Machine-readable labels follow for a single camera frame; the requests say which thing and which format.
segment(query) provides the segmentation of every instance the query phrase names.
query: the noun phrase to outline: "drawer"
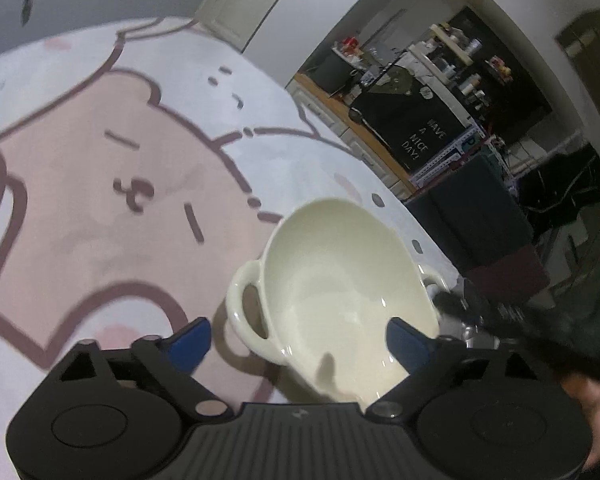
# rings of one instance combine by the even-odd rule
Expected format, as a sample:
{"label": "drawer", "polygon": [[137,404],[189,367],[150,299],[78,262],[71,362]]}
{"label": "drawer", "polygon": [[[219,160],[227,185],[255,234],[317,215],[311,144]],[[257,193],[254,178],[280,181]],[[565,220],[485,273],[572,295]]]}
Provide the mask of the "drawer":
{"label": "drawer", "polygon": [[314,114],[316,114],[320,120],[327,125],[327,127],[334,132],[337,136],[341,136],[347,129],[345,123],[343,123],[335,114],[307,92],[302,85],[296,81],[292,81],[286,86],[286,90],[292,95],[296,102],[306,106]]}
{"label": "drawer", "polygon": [[404,183],[399,180],[396,184],[389,188],[398,200],[407,200],[413,193],[407,189]]}
{"label": "drawer", "polygon": [[354,155],[360,157],[373,171],[382,183],[391,187],[398,182],[398,177],[380,160],[380,158],[369,148],[350,128],[340,137],[342,141],[351,148]]}

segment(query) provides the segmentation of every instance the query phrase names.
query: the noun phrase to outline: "hanging plant leaf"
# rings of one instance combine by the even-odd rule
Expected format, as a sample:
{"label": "hanging plant leaf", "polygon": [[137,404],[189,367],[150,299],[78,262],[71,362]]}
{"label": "hanging plant leaf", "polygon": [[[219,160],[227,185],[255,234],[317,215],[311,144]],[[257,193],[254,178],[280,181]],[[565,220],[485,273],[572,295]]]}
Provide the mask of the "hanging plant leaf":
{"label": "hanging plant leaf", "polygon": [[22,11],[20,13],[20,21],[24,27],[31,17],[31,9],[33,8],[33,0],[22,1]]}

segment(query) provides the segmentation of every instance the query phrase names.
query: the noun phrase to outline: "bowl handle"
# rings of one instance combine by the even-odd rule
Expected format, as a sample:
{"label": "bowl handle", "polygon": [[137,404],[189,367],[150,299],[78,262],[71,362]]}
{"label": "bowl handle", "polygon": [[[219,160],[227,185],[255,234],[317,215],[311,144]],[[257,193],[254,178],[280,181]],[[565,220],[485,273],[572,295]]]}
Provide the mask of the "bowl handle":
{"label": "bowl handle", "polygon": [[437,286],[440,287],[440,290],[444,290],[445,292],[449,292],[449,287],[445,282],[445,279],[440,275],[439,272],[433,269],[433,267],[429,267],[426,264],[417,264],[420,269],[420,273],[422,275],[423,280],[431,280]]}
{"label": "bowl handle", "polygon": [[236,271],[231,280],[231,285],[226,293],[226,313],[234,328],[235,333],[241,341],[263,359],[277,364],[285,365],[285,356],[282,350],[274,343],[271,337],[268,339],[261,338],[255,333],[247,318],[244,315],[244,307],[242,305],[242,295],[247,285],[254,285],[260,293],[258,280],[260,278],[260,262],[252,260],[246,262],[240,269]]}

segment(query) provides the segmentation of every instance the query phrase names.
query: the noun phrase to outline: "cartoon nose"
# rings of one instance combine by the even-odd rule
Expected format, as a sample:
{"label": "cartoon nose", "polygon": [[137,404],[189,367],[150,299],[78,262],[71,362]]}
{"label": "cartoon nose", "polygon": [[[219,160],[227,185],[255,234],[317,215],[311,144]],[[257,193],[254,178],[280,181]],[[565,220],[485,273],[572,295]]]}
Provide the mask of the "cartoon nose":
{"label": "cartoon nose", "polygon": [[138,203],[138,196],[151,200],[154,197],[155,189],[151,182],[144,178],[133,177],[129,187],[122,186],[122,180],[115,178],[113,180],[113,191],[124,195],[126,205],[132,212],[141,215],[144,212],[144,205]]}

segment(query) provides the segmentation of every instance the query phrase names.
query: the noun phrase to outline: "wooden countertop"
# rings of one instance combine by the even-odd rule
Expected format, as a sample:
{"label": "wooden countertop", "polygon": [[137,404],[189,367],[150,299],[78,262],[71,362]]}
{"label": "wooden countertop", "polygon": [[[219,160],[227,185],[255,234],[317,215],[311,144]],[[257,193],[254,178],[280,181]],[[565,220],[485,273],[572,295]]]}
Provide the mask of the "wooden countertop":
{"label": "wooden countertop", "polygon": [[301,84],[302,87],[307,90],[312,96],[320,101],[325,108],[328,108],[334,115],[336,115],[343,123],[347,125],[347,128],[351,128],[352,131],[360,137],[360,139],[371,149],[373,152],[394,172],[403,184],[412,193],[416,191],[415,186],[409,181],[409,173],[405,170],[389,153],[385,148],[384,144],[376,138],[376,136],[369,129],[364,127],[362,124],[357,124],[349,119],[349,107],[337,99],[329,97],[329,94],[322,90],[316,83],[314,83],[309,76],[305,74],[296,74],[294,80]]}

